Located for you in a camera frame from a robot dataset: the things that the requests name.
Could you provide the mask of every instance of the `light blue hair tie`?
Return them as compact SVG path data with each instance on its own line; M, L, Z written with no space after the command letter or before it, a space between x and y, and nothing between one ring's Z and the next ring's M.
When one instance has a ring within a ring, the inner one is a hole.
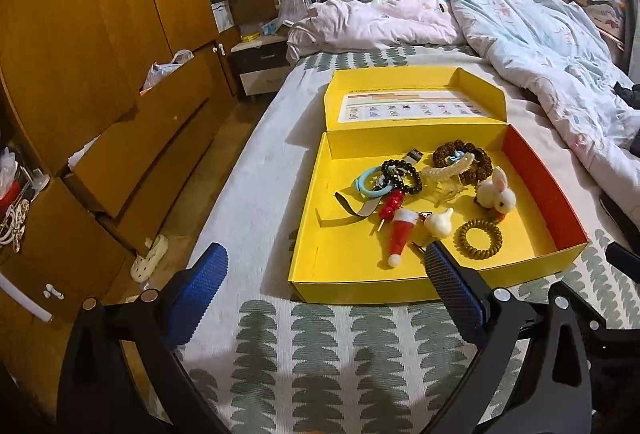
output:
M455 151L453 156L447 157L447 161L449 162L450 165L453 165L454 163L457 163L464 155L465 155L464 152L462 152L461 150L457 150Z
M386 185L386 187L383 187L379 190L369 190L366 189L364 186L364 183L367 179L369 179L371 176L373 176L376 172L380 172L382 174L382 171L380 170L380 165L378 165L377 167L372 167L369 170L364 171L359 178L356 178L353 181L353 184L355 185L355 187L358 189L358 192L360 194L362 194L363 196L366 196L367 198L381 198L382 196L386 196L387 194L389 194L389 192L391 192L391 189L394 187L393 184L391 183L391 181Z

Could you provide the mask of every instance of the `nightstand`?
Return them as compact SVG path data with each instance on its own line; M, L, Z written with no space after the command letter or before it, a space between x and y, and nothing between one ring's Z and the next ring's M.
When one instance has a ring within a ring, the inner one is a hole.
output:
M247 96L278 91L293 69L287 62L287 38L280 35L237 44L231 61Z

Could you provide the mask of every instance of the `bed sheet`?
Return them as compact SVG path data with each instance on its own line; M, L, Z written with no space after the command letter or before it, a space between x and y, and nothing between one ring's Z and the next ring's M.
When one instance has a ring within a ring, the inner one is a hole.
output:
M590 236L591 245L564 273L513 287L514 294L542 302L562 278L609 327L640 327L634 284L604 262L606 244L622 238L598 204L600 189L519 88L468 46L319 53L298 63L265 112L190 260L192 266L211 242L228 251L228 276L177 355L234 432L417 433L474 356L440 302L309 305L296 302L287 283L333 72L414 64L460 66L503 88L509 121L551 170ZM504 406L525 348L520 342L514 349L485 419ZM162 416L157 399L152 405Z

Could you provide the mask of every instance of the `open drawer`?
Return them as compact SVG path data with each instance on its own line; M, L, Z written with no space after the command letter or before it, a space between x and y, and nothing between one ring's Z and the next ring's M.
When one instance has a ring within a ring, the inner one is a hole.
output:
M138 109L110 125L65 177L84 206L112 218L149 167L211 93L207 48L138 99Z
M180 190L228 114L233 98L209 100L184 125L140 183L121 215L98 220L121 244L146 255Z

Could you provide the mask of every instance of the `nightstand drawer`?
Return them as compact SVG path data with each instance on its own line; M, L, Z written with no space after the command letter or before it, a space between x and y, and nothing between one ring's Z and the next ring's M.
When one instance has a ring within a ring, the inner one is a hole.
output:
M275 93L280 90L291 70L292 66L287 65L283 68L245 73L244 75L240 75L242 88L247 96L261 93Z
M231 54L231 60L239 75L289 66L287 43L274 42L236 51Z

